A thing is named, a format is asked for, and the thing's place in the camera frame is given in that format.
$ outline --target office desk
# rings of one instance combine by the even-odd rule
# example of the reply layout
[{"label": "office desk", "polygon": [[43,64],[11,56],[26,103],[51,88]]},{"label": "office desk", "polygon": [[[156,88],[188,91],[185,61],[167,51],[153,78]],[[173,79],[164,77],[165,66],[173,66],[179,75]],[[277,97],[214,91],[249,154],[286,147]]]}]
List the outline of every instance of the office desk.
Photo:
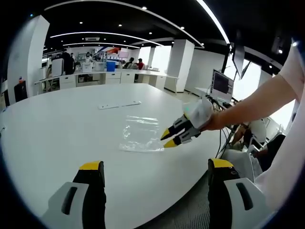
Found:
[{"label": "office desk", "polygon": [[[99,110],[101,104],[142,104]],[[182,115],[182,102],[142,83],[97,85],[45,93],[0,114],[3,156],[26,205],[39,217],[49,198],[79,167],[104,161],[108,229],[131,229],[158,216],[189,191],[216,155],[219,132],[162,152],[119,150],[126,116],[159,120],[159,135]]]},{"label": "office desk", "polygon": [[[36,81],[34,84],[38,85],[46,81],[60,79],[60,88],[67,89],[73,88],[78,85],[78,76],[94,74],[98,75],[99,81],[101,84],[114,84],[114,83],[133,83],[134,75],[140,75],[139,83],[147,83],[151,86],[163,90],[165,85],[165,80],[167,77],[175,79],[176,83],[178,78],[174,76],[169,76],[162,72],[148,71],[148,70],[133,70],[133,69],[116,69],[114,72],[106,71],[92,71],[90,73],[75,72],[70,75],[61,75],[56,77],[51,77],[43,80]],[[39,87],[39,94],[42,93],[42,87]]]}]

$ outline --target computer monitor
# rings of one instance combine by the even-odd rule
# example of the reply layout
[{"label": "computer monitor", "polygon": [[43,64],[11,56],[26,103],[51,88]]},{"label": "computer monitor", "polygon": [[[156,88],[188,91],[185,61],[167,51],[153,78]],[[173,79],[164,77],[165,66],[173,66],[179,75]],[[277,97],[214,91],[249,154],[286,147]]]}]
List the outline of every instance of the computer monitor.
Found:
[{"label": "computer monitor", "polygon": [[219,71],[213,70],[210,96],[214,99],[222,99],[229,103],[232,99],[233,85],[234,80]]}]

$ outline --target curved light strip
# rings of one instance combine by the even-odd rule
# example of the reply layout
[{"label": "curved light strip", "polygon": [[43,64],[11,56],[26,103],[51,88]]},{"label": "curved light strip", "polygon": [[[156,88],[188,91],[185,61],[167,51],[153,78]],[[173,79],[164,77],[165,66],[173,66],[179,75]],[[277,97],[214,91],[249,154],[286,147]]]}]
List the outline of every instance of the curved light strip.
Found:
[{"label": "curved light strip", "polygon": [[73,43],[73,44],[63,44],[63,46],[76,45],[76,44],[111,44],[111,45],[119,45],[119,46],[126,46],[126,47],[132,47],[132,48],[139,49],[139,47],[127,45],[127,44],[102,43],[102,42],[82,42],[82,43]]},{"label": "curved light strip", "polygon": [[215,23],[215,25],[217,26],[219,32],[222,34],[225,42],[227,44],[230,44],[229,39],[227,37],[227,34],[225,34],[224,29],[222,28],[221,24],[219,23],[218,19],[216,18],[216,16],[213,14],[213,12],[211,11],[211,9],[208,7],[208,5],[203,1],[203,0],[196,0],[201,6],[202,8],[204,8],[204,10],[207,12],[207,14],[209,14],[210,18],[213,20],[213,22]]},{"label": "curved light strip", "polygon": [[54,35],[54,36],[51,36],[50,38],[60,37],[60,36],[65,36],[65,35],[71,35],[71,34],[82,34],[82,33],[99,33],[99,34],[118,35],[118,36],[135,38],[135,39],[139,39],[139,40],[142,40],[142,41],[145,41],[145,42],[150,42],[150,43],[153,43],[153,44],[156,44],[156,45],[164,46],[164,45],[159,44],[157,42],[152,42],[150,40],[143,39],[143,38],[140,38],[140,37],[134,37],[134,36],[126,35],[126,34],[113,33],[113,32],[69,32],[69,33],[63,33],[63,34],[59,34],[59,35]]},{"label": "curved light strip", "polygon": [[120,1],[113,1],[113,0],[71,0],[71,1],[66,1],[66,2],[62,2],[62,3],[59,3],[59,4],[55,4],[53,6],[50,6],[50,7],[47,7],[45,8],[44,10],[49,10],[49,9],[52,9],[54,7],[57,7],[57,6],[61,6],[61,5],[65,5],[65,4],[69,4],[69,3],[75,3],[75,2],[84,2],[84,1],[99,1],[99,2],[108,2],[108,3],[113,3],[113,4],[119,4],[119,5],[123,5],[123,6],[128,6],[128,7],[131,7],[131,8],[135,8],[137,10],[141,10],[145,13],[149,13],[167,23],[169,23],[170,25],[172,25],[173,27],[175,27],[176,29],[180,30],[181,32],[184,32],[186,35],[188,35],[190,38],[192,38],[195,42],[197,42],[200,46],[201,45],[201,42],[199,42],[198,40],[196,40],[192,35],[190,35],[188,32],[186,32],[185,30],[182,30],[180,28],[180,26],[172,23],[171,21],[167,20],[166,18],[164,17],[161,17],[160,15],[156,14],[156,13],[153,13],[149,10],[143,10],[141,7],[138,7],[138,6],[134,6],[134,5],[131,5],[131,4],[128,4],[128,3],[124,3],[124,2],[120,2]]}]

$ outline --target floor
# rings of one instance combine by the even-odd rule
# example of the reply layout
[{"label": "floor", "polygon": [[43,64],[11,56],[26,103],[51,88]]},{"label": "floor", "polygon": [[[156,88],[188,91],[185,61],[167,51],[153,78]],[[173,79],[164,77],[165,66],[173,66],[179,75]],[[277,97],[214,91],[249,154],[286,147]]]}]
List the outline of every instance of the floor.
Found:
[{"label": "floor", "polygon": [[177,99],[180,99],[182,100],[184,103],[189,103],[189,102],[196,102],[199,97],[190,93],[190,92],[187,92],[187,91],[184,91],[183,93],[174,93],[174,92],[171,92],[167,89],[164,89],[164,92],[165,93],[168,93],[170,94],[171,96],[177,98]]}]

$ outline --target ceiling light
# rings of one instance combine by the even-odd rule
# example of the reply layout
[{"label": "ceiling light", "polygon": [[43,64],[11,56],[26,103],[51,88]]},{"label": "ceiling light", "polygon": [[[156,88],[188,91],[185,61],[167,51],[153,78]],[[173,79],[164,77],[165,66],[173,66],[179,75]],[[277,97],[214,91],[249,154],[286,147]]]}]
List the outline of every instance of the ceiling light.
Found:
[{"label": "ceiling light", "polygon": [[97,33],[97,34],[118,35],[118,36],[130,37],[130,38],[146,41],[146,42],[153,43],[153,44],[156,44],[156,45],[159,45],[159,46],[164,46],[164,45],[159,44],[157,42],[153,42],[153,41],[150,41],[150,40],[147,40],[147,39],[143,39],[143,38],[140,38],[140,37],[134,37],[134,36],[130,36],[130,35],[125,35],[125,34],[120,34],[120,33],[113,33],[113,32],[70,32],[70,33],[63,33],[63,34],[59,34],[59,35],[54,35],[54,36],[51,36],[50,38],[60,37],[60,36],[65,36],[65,35],[72,35],[72,34],[84,34],[84,33]]},{"label": "ceiling light", "polygon": [[227,37],[227,34],[225,34],[224,29],[222,28],[221,24],[219,23],[218,19],[216,18],[216,16],[213,14],[213,12],[211,11],[211,9],[208,7],[208,5],[203,1],[203,0],[196,0],[201,6],[202,8],[204,8],[204,10],[209,14],[210,18],[213,20],[213,22],[215,23],[215,25],[217,26],[219,32],[222,34],[225,42],[227,44],[230,44],[229,39]]},{"label": "ceiling light", "polygon": [[63,44],[63,46],[76,45],[76,44],[111,44],[111,45],[119,45],[119,46],[125,46],[125,47],[131,47],[131,48],[139,49],[139,47],[132,46],[132,45],[127,45],[127,44],[115,44],[115,43],[103,43],[103,42],[73,43],[73,44]]}]

